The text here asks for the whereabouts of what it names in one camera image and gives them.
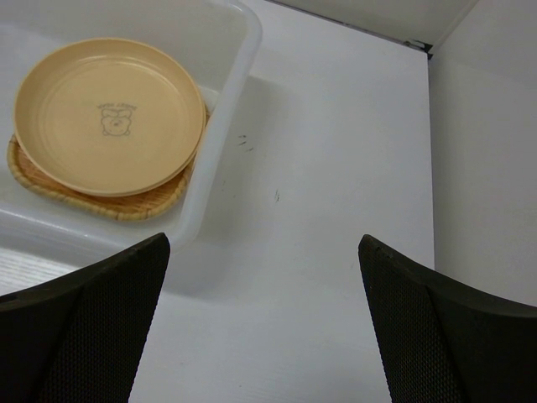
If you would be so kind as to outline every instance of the plastic bin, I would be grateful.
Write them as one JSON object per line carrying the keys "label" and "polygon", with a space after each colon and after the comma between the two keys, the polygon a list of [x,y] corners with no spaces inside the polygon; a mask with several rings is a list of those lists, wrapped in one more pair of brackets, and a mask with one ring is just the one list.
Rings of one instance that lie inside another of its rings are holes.
{"label": "plastic bin", "polygon": [[172,250],[200,228],[237,100],[261,41],[255,14],[235,0],[2,0],[0,3],[0,146],[13,133],[13,99],[28,70],[57,47],[92,37],[156,46],[196,79],[211,109],[205,141],[185,197],[161,217],[112,222],[36,196],[0,161],[0,246],[42,243],[91,259],[165,232]]}

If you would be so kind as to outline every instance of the printed logo on plate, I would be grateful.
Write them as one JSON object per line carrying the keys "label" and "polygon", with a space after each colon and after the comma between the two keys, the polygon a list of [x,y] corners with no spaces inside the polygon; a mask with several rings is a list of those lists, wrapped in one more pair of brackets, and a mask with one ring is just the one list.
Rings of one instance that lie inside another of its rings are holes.
{"label": "printed logo on plate", "polygon": [[128,136],[131,133],[132,116],[136,107],[127,103],[103,103],[101,109],[102,134]]}

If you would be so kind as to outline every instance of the white surface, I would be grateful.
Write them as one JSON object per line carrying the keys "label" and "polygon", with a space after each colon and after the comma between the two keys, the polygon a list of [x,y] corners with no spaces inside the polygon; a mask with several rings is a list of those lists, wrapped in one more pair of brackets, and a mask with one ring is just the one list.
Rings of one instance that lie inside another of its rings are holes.
{"label": "white surface", "polygon": [[53,280],[73,269],[63,262],[0,247],[0,296]]}
{"label": "white surface", "polygon": [[275,0],[398,40],[436,44],[477,0]]}
{"label": "white surface", "polygon": [[431,61],[436,268],[537,305],[537,2],[481,0]]}
{"label": "white surface", "polygon": [[248,6],[262,47],[201,233],[170,261],[131,402],[389,402],[357,244],[371,233],[433,265],[425,55]]}
{"label": "white surface", "polygon": [[255,14],[235,0],[219,3],[225,5],[197,0],[130,2],[128,8],[107,0],[2,2],[0,142],[4,150],[13,133],[13,99],[28,70],[65,42],[96,36],[140,40],[175,57],[201,86],[211,119],[184,202],[165,217],[117,225],[57,202],[29,197],[2,160],[0,221],[9,219],[16,228],[53,238],[68,249],[90,244],[107,254],[158,232],[166,232],[174,251],[191,241],[200,229],[237,100],[261,40]]}

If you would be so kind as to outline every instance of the wicker mat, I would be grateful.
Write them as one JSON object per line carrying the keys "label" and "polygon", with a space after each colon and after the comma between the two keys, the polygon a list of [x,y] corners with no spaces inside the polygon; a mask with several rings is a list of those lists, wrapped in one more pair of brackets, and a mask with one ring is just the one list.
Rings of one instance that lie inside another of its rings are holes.
{"label": "wicker mat", "polygon": [[152,191],[125,197],[88,196],[53,181],[29,160],[15,136],[9,141],[8,166],[15,180],[33,193],[113,220],[141,221],[166,212],[180,199],[192,175],[194,162]]}

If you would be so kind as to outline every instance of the cartoon bear print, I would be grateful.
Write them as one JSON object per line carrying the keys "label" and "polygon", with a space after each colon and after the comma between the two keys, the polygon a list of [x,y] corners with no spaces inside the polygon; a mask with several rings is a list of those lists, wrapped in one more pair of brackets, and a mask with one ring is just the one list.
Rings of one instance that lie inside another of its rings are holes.
{"label": "cartoon bear print", "polygon": [[102,134],[128,136],[132,112],[128,109],[102,109]]}

